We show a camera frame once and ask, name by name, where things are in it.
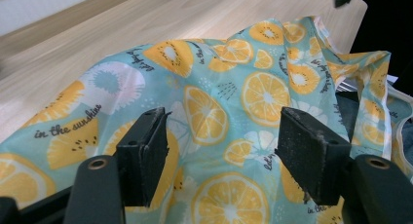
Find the white wall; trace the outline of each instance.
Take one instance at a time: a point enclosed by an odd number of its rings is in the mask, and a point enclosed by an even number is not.
[[[0,36],[85,0],[0,0]]]

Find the fruit pattern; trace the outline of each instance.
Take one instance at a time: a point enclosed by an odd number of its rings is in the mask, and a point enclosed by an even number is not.
[[[0,195],[27,206],[112,155],[141,113],[163,106],[169,154],[150,207],[128,223],[341,223],[274,154],[281,109],[306,111],[348,139],[335,88],[358,84],[352,155],[392,158],[408,175],[401,127],[412,98],[386,83],[390,54],[340,55],[319,18],[258,22],[225,40],[169,40],[108,56],[0,145]]]

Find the wooden floor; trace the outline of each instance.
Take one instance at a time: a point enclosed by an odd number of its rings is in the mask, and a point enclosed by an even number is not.
[[[99,7],[105,1],[107,9]],[[321,16],[333,44],[347,53],[366,8],[360,0],[340,9],[333,0],[91,0],[0,38],[0,142],[105,56],[172,38],[227,38],[263,19],[305,16]]]

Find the light wood surface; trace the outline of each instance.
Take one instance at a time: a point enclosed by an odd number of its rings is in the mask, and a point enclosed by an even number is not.
[[[347,53],[366,9],[361,0],[340,9],[333,0],[128,0],[0,60],[0,142],[105,56],[167,39],[227,38],[263,19],[305,16],[321,16],[333,44]]]

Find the screw hole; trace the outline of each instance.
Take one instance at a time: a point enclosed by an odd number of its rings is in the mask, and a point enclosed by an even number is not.
[[[368,158],[367,163],[369,163],[372,167],[374,168],[380,168],[380,169],[388,169],[390,168],[389,164],[379,160],[379,159],[374,159],[374,158]]]
[[[106,167],[107,161],[104,159],[96,159],[89,163],[89,169],[100,169]]]

